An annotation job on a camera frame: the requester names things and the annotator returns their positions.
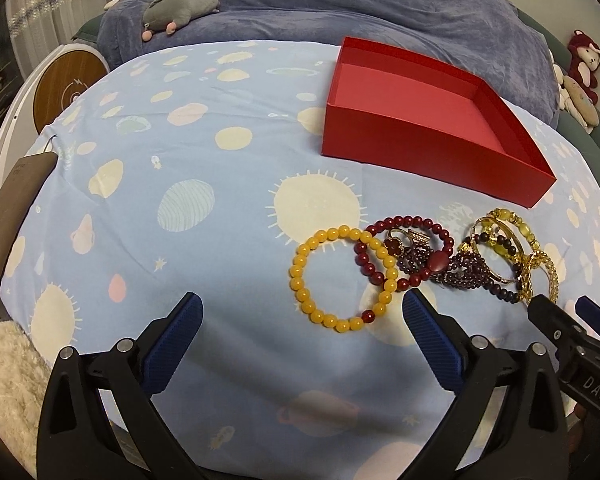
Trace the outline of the red cardboard tray box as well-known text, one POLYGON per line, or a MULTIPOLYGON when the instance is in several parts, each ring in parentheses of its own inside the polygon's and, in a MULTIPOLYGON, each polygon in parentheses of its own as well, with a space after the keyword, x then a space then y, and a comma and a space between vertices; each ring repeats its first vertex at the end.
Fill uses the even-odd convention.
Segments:
POLYGON ((526 208, 556 181, 527 129, 485 80, 354 37, 343 39, 332 74, 322 153, 526 208))

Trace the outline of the brown cardboard piece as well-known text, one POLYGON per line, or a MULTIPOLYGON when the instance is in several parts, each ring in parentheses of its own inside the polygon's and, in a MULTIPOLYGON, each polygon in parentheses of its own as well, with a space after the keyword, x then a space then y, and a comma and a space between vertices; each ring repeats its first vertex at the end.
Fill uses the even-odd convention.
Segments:
POLYGON ((57 159, 54 152, 21 157, 0 189, 0 279, 20 226, 57 159))

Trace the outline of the green bed frame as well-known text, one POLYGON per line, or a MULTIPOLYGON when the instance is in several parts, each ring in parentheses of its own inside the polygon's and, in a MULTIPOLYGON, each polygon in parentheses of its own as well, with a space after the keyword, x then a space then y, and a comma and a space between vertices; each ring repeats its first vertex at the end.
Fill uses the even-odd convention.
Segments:
MULTIPOLYGON (((571 60, 571 54, 567 47, 523 10, 518 11, 518 16, 524 24, 544 36, 554 62, 564 73, 567 73, 571 60)), ((590 133, 587 133, 585 128, 578 124, 576 118, 573 118, 566 110, 561 110, 557 131, 580 152, 600 187, 600 123, 590 133)))

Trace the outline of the purple-blue plush blanket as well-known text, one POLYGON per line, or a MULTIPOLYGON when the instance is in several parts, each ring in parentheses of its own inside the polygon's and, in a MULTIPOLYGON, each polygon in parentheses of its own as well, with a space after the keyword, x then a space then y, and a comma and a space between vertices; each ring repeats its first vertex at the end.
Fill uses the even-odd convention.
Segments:
POLYGON ((97 47, 111 68, 149 52, 204 42, 358 37, 467 70, 547 125, 558 124, 557 81, 544 36, 507 0, 220 0, 219 12, 143 42, 154 0, 121 0, 105 12, 97 47))

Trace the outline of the thin gold bangle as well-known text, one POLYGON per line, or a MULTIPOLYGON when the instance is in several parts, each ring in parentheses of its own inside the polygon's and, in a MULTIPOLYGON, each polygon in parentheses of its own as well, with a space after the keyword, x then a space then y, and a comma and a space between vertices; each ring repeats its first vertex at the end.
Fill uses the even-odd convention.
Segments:
POLYGON ((483 258, 489 278, 498 284, 514 284, 521 276, 522 247, 513 230, 494 212, 477 218, 468 226, 467 240, 462 243, 462 252, 471 252, 483 258), (493 269, 496 258, 505 262, 509 274, 499 274, 493 269))

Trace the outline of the cream fluffy rug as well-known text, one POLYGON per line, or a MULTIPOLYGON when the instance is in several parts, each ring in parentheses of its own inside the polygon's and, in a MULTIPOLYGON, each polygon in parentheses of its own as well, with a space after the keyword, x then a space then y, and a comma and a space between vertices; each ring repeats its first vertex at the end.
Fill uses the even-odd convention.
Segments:
POLYGON ((0 437, 31 476, 49 379, 50 367, 21 328, 0 322, 0 437))

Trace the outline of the grey mouse plush toy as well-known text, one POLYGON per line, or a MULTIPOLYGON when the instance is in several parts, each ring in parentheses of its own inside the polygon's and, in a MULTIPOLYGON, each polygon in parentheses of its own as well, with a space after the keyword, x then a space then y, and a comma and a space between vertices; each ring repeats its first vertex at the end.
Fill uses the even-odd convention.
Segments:
POLYGON ((219 12, 220 0, 154 0, 148 4, 142 17, 142 41, 148 42, 155 34, 172 36, 178 29, 203 16, 219 12))

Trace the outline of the light blue planet bedsheet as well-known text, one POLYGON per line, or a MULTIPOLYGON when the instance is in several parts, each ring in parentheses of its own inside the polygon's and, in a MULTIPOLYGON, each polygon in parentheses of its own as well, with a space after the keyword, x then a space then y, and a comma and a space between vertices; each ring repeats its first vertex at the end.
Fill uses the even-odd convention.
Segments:
POLYGON ((555 348, 524 292, 568 313, 582 296, 600 305, 600 187, 568 140, 501 97, 556 177, 531 208, 325 156, 340 47, 148 53, 85 91, 30 149, 58 159, 12 245, 7 312, 53 362, 67 346, 137 338, 196 294, 202 324, 155 404, 204 468, 393 479, 410 466, 453 396, 405 324, 407 292, 516 350, 555 348), (460 250, 491 212, 522 247, 514 284, 460 250))

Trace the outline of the red monkey plush toy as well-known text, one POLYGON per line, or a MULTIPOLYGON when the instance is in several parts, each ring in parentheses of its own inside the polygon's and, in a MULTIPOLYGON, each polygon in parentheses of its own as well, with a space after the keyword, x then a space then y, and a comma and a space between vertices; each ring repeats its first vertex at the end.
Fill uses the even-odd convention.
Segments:
POLYGON ((598 82, 595 73, 600 68, 600 46, 585 32, 576 29, 567 48, 571 55, 568 75, 580 84, 591 102, 596 105, 598 95, 595 89, 598 82))

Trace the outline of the white round wooden device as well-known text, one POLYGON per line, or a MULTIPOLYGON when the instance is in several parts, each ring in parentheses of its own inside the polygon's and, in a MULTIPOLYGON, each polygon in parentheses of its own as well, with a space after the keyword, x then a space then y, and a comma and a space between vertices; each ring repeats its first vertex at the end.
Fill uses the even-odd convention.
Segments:
POLYGON ((63 44, 35 67, 0 120, 0 188, 44 127, 109 73, 104 57, 87 44, 63 44))

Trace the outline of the white curtain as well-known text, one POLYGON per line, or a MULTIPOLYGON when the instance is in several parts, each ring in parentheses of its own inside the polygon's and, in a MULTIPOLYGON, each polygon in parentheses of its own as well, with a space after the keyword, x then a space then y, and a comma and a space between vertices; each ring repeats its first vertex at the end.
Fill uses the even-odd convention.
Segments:
POLYGON ((87 21, 102 13, 106 0, 6 0, 12 50, 22 76, 47 55, 68 44, 87 21))

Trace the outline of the beige plush toy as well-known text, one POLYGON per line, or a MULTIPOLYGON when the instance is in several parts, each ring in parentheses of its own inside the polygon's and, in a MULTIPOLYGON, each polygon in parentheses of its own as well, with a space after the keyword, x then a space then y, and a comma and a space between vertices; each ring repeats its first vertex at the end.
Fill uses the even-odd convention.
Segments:
POLYGON ((553 64, 559 90, 559 108, 565 110, 587 134, 600 124, 596 107, 580 84, 568 76, 556 63, 553 64))

